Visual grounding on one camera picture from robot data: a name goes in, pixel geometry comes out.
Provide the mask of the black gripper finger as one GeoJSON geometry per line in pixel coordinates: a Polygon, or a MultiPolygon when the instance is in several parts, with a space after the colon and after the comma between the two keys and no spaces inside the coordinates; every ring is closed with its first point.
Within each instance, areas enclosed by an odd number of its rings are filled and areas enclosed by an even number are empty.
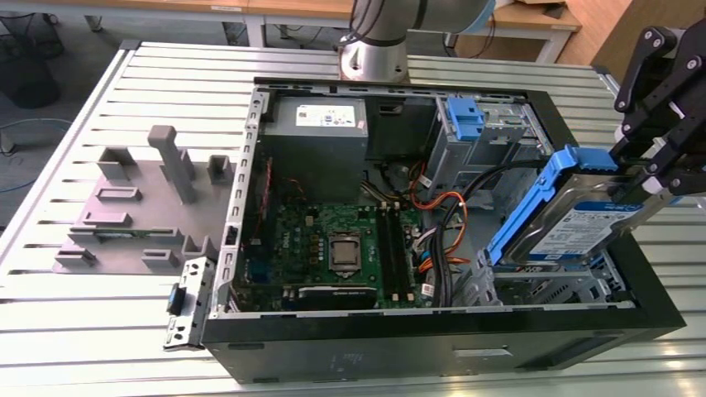
{"type": "Polygon", "coordinates": [[[644,154],[697,103],[704,103],[704,57],[677,58],[684,30],[648,26],[633,47],[613,109],[623,114],[612,158],[644,154]]]}
{"type": "Polygon", "coordinates": [[[651,158],[641,189],[673,196],[704,193],[704,103],[697,103],[668,130],[664,144],[651,158]]]}

